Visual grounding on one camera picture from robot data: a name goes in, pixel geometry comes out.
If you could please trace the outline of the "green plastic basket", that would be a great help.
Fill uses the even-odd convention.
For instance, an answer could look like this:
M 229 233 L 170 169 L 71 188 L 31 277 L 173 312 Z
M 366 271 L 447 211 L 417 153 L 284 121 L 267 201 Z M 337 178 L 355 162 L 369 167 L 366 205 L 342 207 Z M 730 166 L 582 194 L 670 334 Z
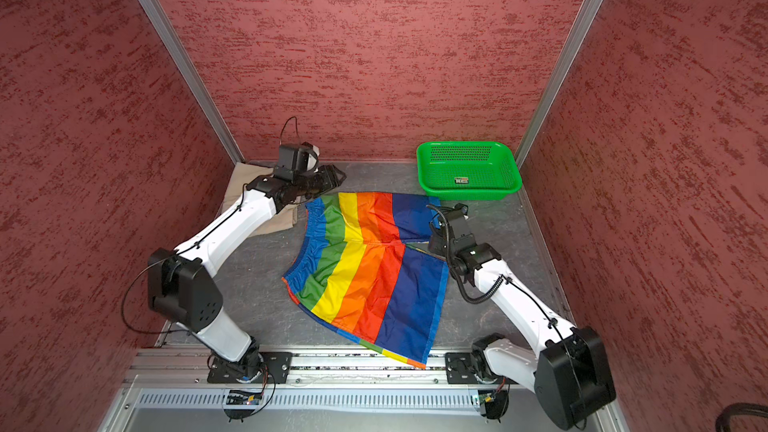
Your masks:
M 416 163 L 422 189 L 441 200 L 497 201 L 523 186 L 513 153 L 499 142 L 425 142 Z M 455 177 L 468 177 L 469 185 L 455 185 Z

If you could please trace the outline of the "multicolour shorts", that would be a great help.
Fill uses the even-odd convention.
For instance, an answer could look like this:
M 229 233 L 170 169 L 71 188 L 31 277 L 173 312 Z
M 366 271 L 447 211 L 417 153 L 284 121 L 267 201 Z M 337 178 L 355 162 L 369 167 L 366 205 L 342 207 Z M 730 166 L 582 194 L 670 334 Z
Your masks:
M 450 275 L 443 260 L 414 246 L 430 239 L 439 203 L 386 192 L 306 203 L 305 238 L 283 276 L 291 300 L 340 336 L 425 368 Z

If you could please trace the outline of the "beige shorts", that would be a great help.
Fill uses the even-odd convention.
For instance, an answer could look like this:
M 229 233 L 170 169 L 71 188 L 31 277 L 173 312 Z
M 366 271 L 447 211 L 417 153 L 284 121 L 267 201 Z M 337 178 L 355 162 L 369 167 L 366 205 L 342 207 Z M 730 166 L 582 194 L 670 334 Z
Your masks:
M 224 199 L 219 207 L 219 216 L 223 216 L 233 205 L 237 205 L 241 200 L 243 185 L 248 184 L 258 176 L 270 175 L 273 169 L 270 167 L 261 167 L 238 163 L 230 176 Z M 268 215 L 270 206 L 267 205 L 259 209 L 252 218 L 252 222 L 257 227 L 252 227 L 250 237 L 257 235 L 266 235 L 276 232 L 282 232 L 293 228 L 298 222 L 297 205 L 287 205 L 279 212 Z

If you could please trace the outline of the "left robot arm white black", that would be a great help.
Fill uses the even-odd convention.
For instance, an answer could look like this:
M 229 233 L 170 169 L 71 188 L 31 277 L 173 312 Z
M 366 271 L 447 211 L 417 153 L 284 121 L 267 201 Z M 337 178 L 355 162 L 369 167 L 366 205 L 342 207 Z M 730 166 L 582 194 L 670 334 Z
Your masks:
M 225 311 L 215 277 L 228 257 L 287 205 L 314 200 L 346 178 L 332 164 L 257 176 L 244 183 L 239 198 L 198 234 L 172 250 L 153 252 L 131 284 L 146 278 L 149 309 L 205 345 L 230 379 L 243 384 L 264 380 L 267 369 L 259 344 Z

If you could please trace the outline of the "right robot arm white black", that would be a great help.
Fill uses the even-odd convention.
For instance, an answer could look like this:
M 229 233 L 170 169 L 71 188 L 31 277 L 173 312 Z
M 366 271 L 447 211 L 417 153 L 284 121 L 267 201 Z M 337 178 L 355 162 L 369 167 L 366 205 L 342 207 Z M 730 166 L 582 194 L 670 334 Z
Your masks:
M 509 379 L 529 391 L 560 429 L 582 426 L 612 403 L 616 389 L 605 345 L 590 327 L 578 328 L 525 286 L 488 243 L 479 243 L 466 207 L 434 207 L 429 249 L 441 256 L 462 298 L 473 305 L 492 301 L 527 345 L 491 334 L 472 346 L 471 369 L 482 381 Z

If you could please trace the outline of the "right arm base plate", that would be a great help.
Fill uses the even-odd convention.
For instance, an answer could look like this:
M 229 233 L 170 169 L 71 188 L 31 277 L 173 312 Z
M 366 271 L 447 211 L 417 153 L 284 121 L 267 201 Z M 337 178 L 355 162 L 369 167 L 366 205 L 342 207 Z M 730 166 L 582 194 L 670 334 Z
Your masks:
M 451 385 L 499 385 L 503 379 L 523 385 L 530 382 L 530 367 L 504 352 L 449 352 L 445 365 Z

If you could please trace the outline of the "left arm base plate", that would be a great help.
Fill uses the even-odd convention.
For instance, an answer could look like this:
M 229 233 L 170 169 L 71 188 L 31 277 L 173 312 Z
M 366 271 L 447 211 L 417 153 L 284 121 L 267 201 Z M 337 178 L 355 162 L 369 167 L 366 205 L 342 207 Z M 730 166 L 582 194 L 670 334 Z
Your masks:
M 207 382 L 253 387 L 267 380 L 277 384 L 286 382 L 293 357 L 290 352 L 258 352 L 254 357 L 255 368 L 246 371 L 244 364 L 229 362 L 212 354 L 208 361 Z

